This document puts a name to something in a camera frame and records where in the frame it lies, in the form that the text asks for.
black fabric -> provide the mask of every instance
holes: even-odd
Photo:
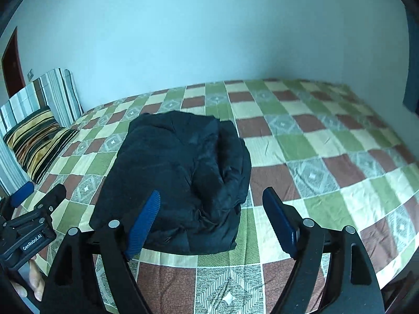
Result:
[[[177,111],[140,115],[129,125],[90,226],[121,218],[155,189],[161,208],[145,248],[178,255],[234,249],[250,171],[231,121]]]

striped headboard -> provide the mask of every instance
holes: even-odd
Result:
[[[4,135],[34,111],[48,105],[60,126],[70,127],[83,114],[73,75],[69,70],[53,69],[12,96],[0,108],[0,186],[9,194],[30,180],[14,153],[3,141]]]

bed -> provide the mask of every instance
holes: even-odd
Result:
[[[57,239],[36,257],[48,273],[66,231],[91,230],[89,218],[128,131],[141,113],[171,110],[231,120],[252,161],[237,247],[204,256],[143,249],[130,269],[153,313],[269,313],[293,267],[261,206],[273,186],[280,198],[323,227],[352,225],[370,255],[380,287],[419,245],[419,168],[399,137],[347,86],[303,80],[224,81],[178,87],[109,102],[73,124],[80,130],[15,215],[57,183],[66,200],[53,213]],[[106,308],[117,312],[100,256],[96,273]],[[327,275],[324,254],[308,311]]]

black garment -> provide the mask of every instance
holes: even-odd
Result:
[[[236,247],[251,162],[231,121],[172,111],[133,120],[105,179],[93,229],[144,203],[155,189],[161,208],[144,247],[178,255]]]

hand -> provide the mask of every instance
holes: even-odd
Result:
[[[41,276],[41,272],[38,268],[38,266],[35,263],[36,256],[32,257],[29,260],[29,285],[31,289],[34,291],[35,298],[38,301],[42,300],[43,295],[43,289],[45,288],[45,282],[43,281],[43,278]],[[14,289],[16,292],[21,296],[26,298],[28,296],[28,293],[24,287],[22,287],[20,284],[17,284],[16,282],[11,281]]]

